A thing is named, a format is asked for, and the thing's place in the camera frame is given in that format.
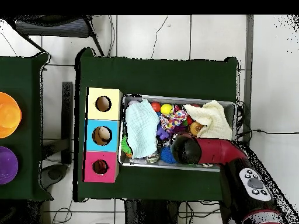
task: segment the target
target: light blue towel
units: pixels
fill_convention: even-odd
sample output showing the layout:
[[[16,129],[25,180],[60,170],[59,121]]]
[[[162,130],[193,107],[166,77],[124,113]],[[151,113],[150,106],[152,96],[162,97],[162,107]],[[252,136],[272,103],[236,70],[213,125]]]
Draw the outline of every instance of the light blue towel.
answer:
[[[159,117],[148,100],[128,106],[126,110],[128,144],[132,158],[142,158],[157,150],[156,135]]]

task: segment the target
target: yellow block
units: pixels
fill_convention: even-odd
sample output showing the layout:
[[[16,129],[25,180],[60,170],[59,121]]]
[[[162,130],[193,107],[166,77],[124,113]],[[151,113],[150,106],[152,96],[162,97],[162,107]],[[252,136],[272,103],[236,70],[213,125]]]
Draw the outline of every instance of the yellow block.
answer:
[[[119,120],[122,92],[119,89],[88,88],[88,119]]]

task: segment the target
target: chair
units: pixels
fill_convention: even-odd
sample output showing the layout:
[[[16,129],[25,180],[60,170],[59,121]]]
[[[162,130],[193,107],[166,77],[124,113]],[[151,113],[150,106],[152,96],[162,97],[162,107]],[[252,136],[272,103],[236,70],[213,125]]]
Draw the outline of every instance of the chair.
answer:
[[[29,36],[92,37],[101,56],[104,56],[96,34],[92,30],[91,16],[22,15],[0,16],[0,19],[4,19],[20,36],[42,52],[46,51]]]

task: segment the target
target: robot control buttons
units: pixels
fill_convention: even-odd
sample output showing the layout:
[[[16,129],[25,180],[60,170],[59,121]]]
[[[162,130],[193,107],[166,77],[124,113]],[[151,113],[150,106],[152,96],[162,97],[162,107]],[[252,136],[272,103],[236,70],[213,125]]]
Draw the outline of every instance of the robot control buttons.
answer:
[[[260,175],[250,167],[244,167],[239,172],[239,179],[244,185],[244,190],[248,193],[250,198],[259,201],[270,201],[272,196],[266,186],[264,185]]]
[[[263,183],[257,178],[250,178],[247,185],[254,189],[262,189],[264,187]]]
[[[260,193],[264,194],[264,195],[268,195],[266,191],[261,190]]]
[[[256,189],[253,189],[253,190],[252,190],[252,193],[255,194],[255,195],[258,195],[258,194],[259,194],[259,191],[256,190]]]

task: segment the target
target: green table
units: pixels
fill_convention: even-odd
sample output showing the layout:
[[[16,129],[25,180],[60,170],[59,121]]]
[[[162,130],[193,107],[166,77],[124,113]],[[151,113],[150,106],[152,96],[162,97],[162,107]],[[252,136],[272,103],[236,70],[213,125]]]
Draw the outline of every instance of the green table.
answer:
[[[0,92],[11,95],[22,111],[16,131],[0,139],[0,146],[11,149],[19,162],[16,177],[0,185],[0,199],[50,200],[39,185],[41,161],[40,72],[48,54],[32,58],[0,57]]]
[[[156,200],[221,200],[220,174],[207,171],[120,167],[114,184],[81,181],[86,87],[120,89],[123,93],[215,99],[235,102],[238,61],[143,60],[94,57],[84,48],[76,57],[74,200],[138,198]]]

